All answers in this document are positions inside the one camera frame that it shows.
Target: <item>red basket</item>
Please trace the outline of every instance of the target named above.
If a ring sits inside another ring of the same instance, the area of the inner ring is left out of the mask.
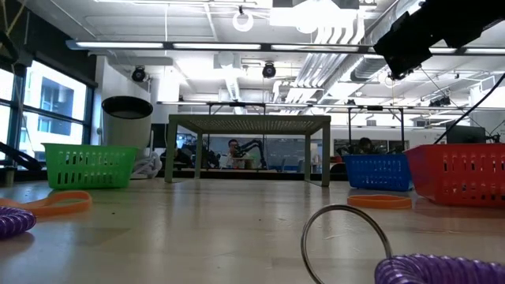
[[[505,207],[505,144],[422,145],[405,154],[419,195],[444,205]]]

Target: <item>plastic basket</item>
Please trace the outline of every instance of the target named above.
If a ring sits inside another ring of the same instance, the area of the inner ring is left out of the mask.
[[[505,144],[422,145],[406,156],[419,195],[444,205],[505,207]]]
[[[412,189],[405,155],[344,155],[350,186],[361,189]]]
[[[136,148],[43,144],[52,189],[123,188],[129,184]]]

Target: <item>metal table frame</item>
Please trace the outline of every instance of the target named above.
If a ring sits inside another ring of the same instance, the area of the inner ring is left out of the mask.
[[[323,187],[330,185],[330,131],[331,117],[330,116],[290,116],[290,115],[212,115],[212,114],[170,114],[168,130],[166,132],[166,165],[165,165],[165,182],[171,183],[174,172],[174,151],[177,137],[177,128],[182,126],[196,133],[196,163],[195,163],[195,178],[200,178],[201,162],[202,162],[202,146],[204,134],[253,134],[253,135],[304,135],[305,136],[305,181],[310,180],[311,174],[311,153],[310,141],[311,135],[323,130],[323,173],[321,183],[316,183]],[[242,121],[248,125],[254,126],[246,129],[238,129],[224,125],[223,122],[228,121],[231,124]],[[280,129],[279,124],[289,123],[305,123],[307,127],[286,128]]]

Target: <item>blue basket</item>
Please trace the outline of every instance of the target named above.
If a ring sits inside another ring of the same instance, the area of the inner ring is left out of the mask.
[[[361,189],[409,191],[413,188],[405,155],[345,155],[350,186]]]

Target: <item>green basket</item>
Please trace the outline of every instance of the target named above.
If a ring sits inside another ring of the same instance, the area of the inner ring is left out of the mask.
[[[52,189],[124,188],[129,184],[137,149],[43,143],[47,180]]]

